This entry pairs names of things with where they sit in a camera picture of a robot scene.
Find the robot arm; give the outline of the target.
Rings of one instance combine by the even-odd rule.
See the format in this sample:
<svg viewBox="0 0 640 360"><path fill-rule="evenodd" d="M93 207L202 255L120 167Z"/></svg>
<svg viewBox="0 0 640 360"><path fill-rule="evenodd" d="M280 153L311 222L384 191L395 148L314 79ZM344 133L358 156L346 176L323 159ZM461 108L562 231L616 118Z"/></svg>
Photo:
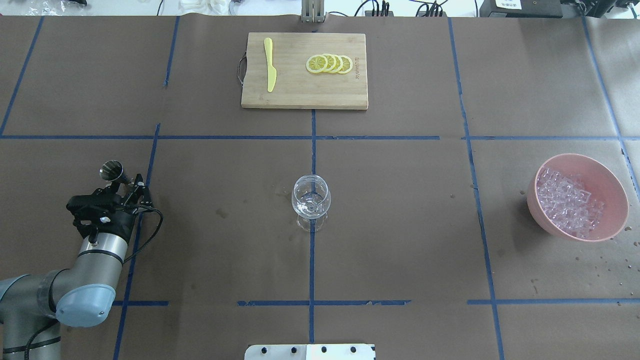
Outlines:
<svg viewBox="0 0 640 360"><path fill-rule="evenodd" d="M74 264L1 281L3 360L59 360L61 326L91 328L109 317L141 214L158 213L142 174L101 173L105 187L66 205L82 239Z"/></svg>

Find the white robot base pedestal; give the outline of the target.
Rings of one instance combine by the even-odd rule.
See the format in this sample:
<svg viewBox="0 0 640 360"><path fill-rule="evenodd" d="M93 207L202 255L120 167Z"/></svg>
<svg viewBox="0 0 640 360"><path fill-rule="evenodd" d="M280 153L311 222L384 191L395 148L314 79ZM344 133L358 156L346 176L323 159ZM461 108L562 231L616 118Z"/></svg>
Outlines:
<svg viewBox="0 0 640 360"><path fill-rule="evenodd" d="M245 353L245 360L375 360L374 344L254 344Z"/></svg>

